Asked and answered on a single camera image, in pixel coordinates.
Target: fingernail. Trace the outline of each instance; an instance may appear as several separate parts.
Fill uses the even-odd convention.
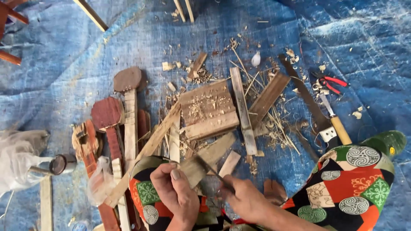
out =
[[[177,169],[171,170],[171,176],[173,177],[174,180],[178,180],[180,178],[180,173],[178,172]]]

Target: plastic bag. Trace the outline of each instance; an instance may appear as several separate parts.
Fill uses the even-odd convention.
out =
[[[114,176],[110,169],[110,159],[100,156],[97,160],[96,171],[94,171],[88,180],[88,201],[93,206],[101,205],[115,187],[116,183],[114,182]]]
[[[23,190],[40,182],[44,176],[31,172],[31,166],[49,162],[52,157],[39,157],[49,139],[47,131],[5,131],[0,137],[0,193]]]

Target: blue tarp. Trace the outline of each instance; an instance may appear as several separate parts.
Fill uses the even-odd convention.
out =
[[[148,94],[141,93],[139,98],[155,124],[167,82],[180,87],[180,77],[187,75],[180,69],[163,72],[161,63],[188,64],[187,59],[195,59],[193,52],[219,51],[218,55],[209,55],[205,64],[214,76],[226,78],[229,61],[236,57],[232,51],[223,51],[229,39],[235,37],[240,42],[237,52],[248,67],[257,50],[265,60],[264,67],[270,66],[264,58],[277,60],[277,54],[287,47],[301,57],[295,66],[304,75],[308,76],[310,68],[324,64],[327,73],[349,82],[348,88],[340,88],[343,96],[339,100],[335,95],[329,99],[354,143],[393,129],[405,133],[409,140],[410,1],[295,0],[285,2],[288,7],[272,0],[217,2],[193,2],[196,21],[183,23],[173,22],[175,5],[171,0],[89,1],[110,27],[106,32],[101,32],[71,0],[31,1],[19,6],[30,24],[7,27],[2,39],[4,46],[0,49],[23,61],[21,66],[0,61],[0,129],[46,129],[51,138],[42,155],[74,153],[70,124],[90,118],[93,103],[113,94],[113,76],[131,66],[147,72]],[[259,20],[268,23],[257,23]],[[285,105],[288,113],[283,112],[282,117],[289,122],[310,119],[294,88],[291,83],[284,91],[290,101]],[[364,110],[357,120],[351,114],[360,106]],[[277,179],[291,196],[304,183],[314,162],[298,142],[301,157],[289,148],[266,147],[265,139],[257,140],[265,157],[256,158],[256,178],[243,159],[235,175],[252,179],[260,190],[264,178]],[[238,140],[233,149],[244,156],[240,143]],[[410,151],[408,144],[394,159],[396,177],[375,230],[406,230],[411,226]],[[72,216],[100,224],[98,210],[90,206],[85,195],[87,175],[83,164],[72,174],[53,177],[52,182],[55,230],[68,230]],[[1,198],[0,212],[8,196]],[[0,221],[0,230],[27,230],[38,223],[39,203],[38,185],[16,192],[6,218]]]

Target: red pliers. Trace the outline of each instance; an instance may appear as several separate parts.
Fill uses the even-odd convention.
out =
[[[318,72],[311,72],[311,74],[313,76],[315,76],[318,79],[318,82],[321,84],[321,86],[324,86],[326,88],[328,88],[330,91],[334,92],[335,94],[340,94],[341,92],[335,88],[333,88],[327,81],[332,81],[334,83],[339,84],[340,86],[346,87],[348,85],[348,83],[336,79],[336,78],[331,78],[329,76],[326,76],[322,73],[318,73]]]

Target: hand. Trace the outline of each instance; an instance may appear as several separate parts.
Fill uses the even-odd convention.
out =
[[[174,214],[169,228],[191,230],[199,214],[200,201],[190,189],[185,174],[176,167],[176,163],[161,164],[151,173],[150,179],[161,201]]]
[[[225,175],[224,179],[232,184],[236,194],[234,195],[228,189],[222,187],[223,198],[225,197],[224,199],[241,218],[247,222],[259,224],[266,217],[264,213],[267,209],[270,209],[271,203],[254,187],[250,180],[240,180],[231,175]]]

